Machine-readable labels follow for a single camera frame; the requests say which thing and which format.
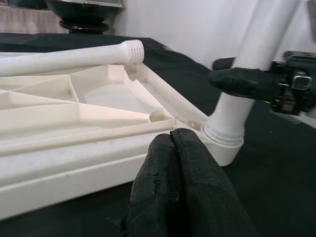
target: white plastic leg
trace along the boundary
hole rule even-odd
[[[260,0],[233,67],[269,69],[299,0]],[[216,159],[230,164],[243,144],[244,123],[254,101],[222,93],[205,134],[219,146]],[[234,152],[227,153],[231,147]]]
[[[113,63],[141,63],[143,60],[141,41],[128,40],[109,46],[0,58],[0,77]]]

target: black fabric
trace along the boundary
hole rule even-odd
[[[50,52],[115,44],[125,39],[128,38],[0,34],[0,51]],[[220,94],[207,82],[210,70],[184,55],[165,50],[154,40],[141,40],[146,47],[145,64],[210,115]],[[234,162],[223,170],[259,236],[315,236],[315,137],[315,129],[308,125],[270,113],[269,105],[264,102],[255,103],[245,125],[244,145]],[[116,193],[115,202],[108,199],[112,192],[109,189],[84,197],[84,200],[93,200],[97,195],[102,201],[81,202],[78,201],[81,198],[77,198],[2,221],[0,237],[103,237],[107,231],[109,236],[117,236],[111,232],[107,218],[125,214],[130,187],[116,187],[124,192]]]
[[[127,237],[256,237],[224,173],[197,135],[157,136],[132,186]]]

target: white wall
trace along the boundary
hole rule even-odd
[[[258,0],[126,0],[114,23],[116,35],[151,37],[206,67],[236,56]],[[316,52],[306,1],[302,2],[276,54]]]

